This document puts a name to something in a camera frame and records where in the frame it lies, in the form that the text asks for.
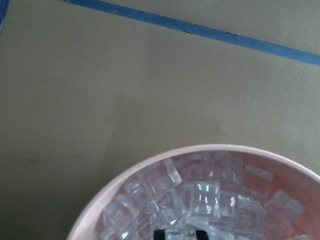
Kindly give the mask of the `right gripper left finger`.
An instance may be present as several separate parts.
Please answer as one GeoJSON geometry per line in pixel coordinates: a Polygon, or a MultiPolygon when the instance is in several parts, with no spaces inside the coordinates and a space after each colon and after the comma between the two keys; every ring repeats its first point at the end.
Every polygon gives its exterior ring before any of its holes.
{"type": "Polygon", "coordinates": [[[153,232],[153,240],[166,240],[166,233],[164,229],[157,229],[153,232]]]}

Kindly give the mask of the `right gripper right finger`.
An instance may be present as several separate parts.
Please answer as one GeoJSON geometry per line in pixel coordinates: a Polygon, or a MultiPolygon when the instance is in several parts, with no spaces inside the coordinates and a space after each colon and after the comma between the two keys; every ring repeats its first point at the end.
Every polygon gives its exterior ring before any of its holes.
{"type": "Polygon", "coordinates": [[[209,240],[208,233],[205,230],[196,230],[195,233],[197,240],[209,240]]]}

